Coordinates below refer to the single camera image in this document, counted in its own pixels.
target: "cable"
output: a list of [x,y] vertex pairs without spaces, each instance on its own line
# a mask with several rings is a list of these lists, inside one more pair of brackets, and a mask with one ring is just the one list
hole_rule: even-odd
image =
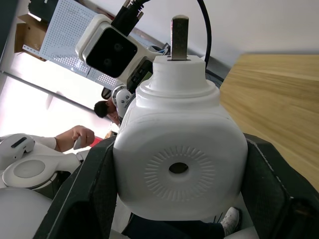
[[209,62],[210,58],[210,51],[211,51],[211,42],[212,42],[212,37],[211,37],[211,25],[210,25],[210,20],[209,20],[209,15],[205,6],[205,3],[203,0],[197,0],[201,12],[204,16],[205,20],[205,25],[206,25],[206,32],[207,32],[207,47],[206,47],[206,55],[205,55],[205,62],[206,62],[206,68]]
[[[131,4],[128,6],[128,9],[126,8],[126,6],[123,6],[120,12],[118,13],[118,15],[113,20],[112,26],[117,28],[124,35],[128,36],[130,32],[132,31],[132,29],[134,28],[134,26],[140,20],[138,18],[138,14],[144,7],[143,4],[145,4],[148,1],[150,0],[132,0]],[[212,42],[211,25],[210,25],[209,15],[208,15],[208,11],[205,6],[204,0],[197,0],[197,2],[203,14],[205,26],[206,26],[207,47],[206,47],[205,63],[207,68],[209,58],[210,58],[211,42]]]
[[224,82],[224,78],[216,75],[214,72],[212,72],[212,71],[210,71],[208,69],[206,69],[206,74],[211,75],[212,77],[215,77],[217,80],[219,80],[221,82]]

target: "circular hole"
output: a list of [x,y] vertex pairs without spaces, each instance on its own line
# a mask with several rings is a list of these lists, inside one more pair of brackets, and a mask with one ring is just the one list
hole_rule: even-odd
[[188,170],[188,166],[184,163],[175,163],[169,167],[169,171],[174,174],[184,173]]

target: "dark pants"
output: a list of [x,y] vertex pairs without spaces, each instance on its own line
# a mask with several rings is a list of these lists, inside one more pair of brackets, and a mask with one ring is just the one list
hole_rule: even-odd
[[131,239],[222,239],[225,237],[220,223],[201,221],[159,222],[134,215],[123,234]]

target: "black cable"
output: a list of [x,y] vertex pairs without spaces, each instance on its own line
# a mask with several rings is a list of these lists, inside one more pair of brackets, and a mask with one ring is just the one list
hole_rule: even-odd
[[217,80],[221,81],[221,82],[224,82],[224,78],[216,75],[214,72],[210,71],[210,70],[207,70],[206,69],[206,74],[208,75],[211,75],[212,77],[215,77]]
[[204,0],[197,0],[197,2],[199,4],[201,12],[202,12],[202,14],[204,16],[205,25],[206,25],[207,47],[206,47],[205,62],[206,62],[206,67],[207,67],[208,62],[209,62],[209,58],[210,58],[211,42],[212,42],[211,25],[210,25],[209,15],[208,15]]
[[[112,25],[117,28],[119,31],[121,25],[123,25],[123,19],[125,19],[127,21],[126,24],[124,25],[129,25],[128,29],[123,29],[123,31],[121,31],[124,35],[129,35],[129,33],[131,32],[131,30],[133,29],[133,27],[138,23],[139,19],[137,19],[137,14],[141,11],[141,9],[144,7],[143,4],[145,4],[146,2],[148,2],[150,0],[133,0],[131,2],[131,4],[129,5],[129,13],[131,14],[130,16],[127,16],[125,14],[122,14],[122,18],[120,16],[120,14],[118,14],[115,19],[112,22]],[[207,47],[206,47],[206,55],[205,55],[205,62],[206,62],[206,68],[209,62],[209,58],[210,58],[210,51],[211,51],[211,42],[212,42],[212,36],[211,36],[211,25],[210,25],[210,20],[209,20],[209,15],[208,15],[208,11],[207,8],[205,6],[204,0],[197,0],[199,7],[201,9],[201,12],[203,14],[204,17],[204,21],[205,21],[205,26],[206,26],[206,33],[207,33]]]

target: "metal shaft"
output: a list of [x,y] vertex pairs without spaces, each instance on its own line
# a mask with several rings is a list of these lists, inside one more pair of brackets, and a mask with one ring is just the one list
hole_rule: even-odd
[[188,41],[188,22],[189,18],[184,15],[177,15],[171,20],[171,60],[187,60],[187,41]]

